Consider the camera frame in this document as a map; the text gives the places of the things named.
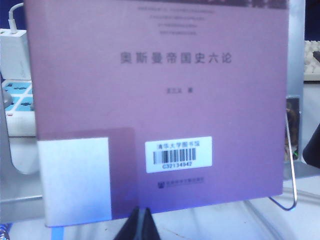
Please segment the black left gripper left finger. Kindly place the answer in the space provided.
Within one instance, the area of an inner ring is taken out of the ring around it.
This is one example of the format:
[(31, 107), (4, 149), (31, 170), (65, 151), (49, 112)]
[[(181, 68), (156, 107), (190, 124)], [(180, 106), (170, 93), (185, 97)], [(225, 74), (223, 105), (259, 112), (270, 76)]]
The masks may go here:
[(140, 240), (142, 238), (143, 225), (146, 210), (135, 207), (127, 220), (126, 239)]

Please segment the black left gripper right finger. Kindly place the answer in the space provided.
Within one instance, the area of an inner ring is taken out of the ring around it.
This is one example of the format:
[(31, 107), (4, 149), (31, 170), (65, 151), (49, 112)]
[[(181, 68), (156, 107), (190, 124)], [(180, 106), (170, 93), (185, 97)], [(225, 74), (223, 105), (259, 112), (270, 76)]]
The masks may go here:
[(160, 233), (154, 221), (153, 215), (149, 208), (145, 209), (144, 215), (144, 239), (145, 240), (161, 240)]

